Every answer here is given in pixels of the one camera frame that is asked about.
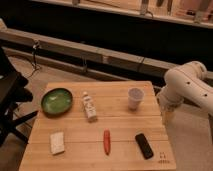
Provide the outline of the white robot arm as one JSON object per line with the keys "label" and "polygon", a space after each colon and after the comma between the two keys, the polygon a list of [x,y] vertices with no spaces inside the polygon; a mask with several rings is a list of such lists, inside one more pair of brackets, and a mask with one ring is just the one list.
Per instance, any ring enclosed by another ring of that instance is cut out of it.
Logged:
{"label": "white robot arm", "polygon": [[213,87],[204,82],[206,75],[207,69],[199,61],[173,67],[165,73],[165,85],[156,95],[164,124],[174,117],[173,111],[185,99],[213,117]]}

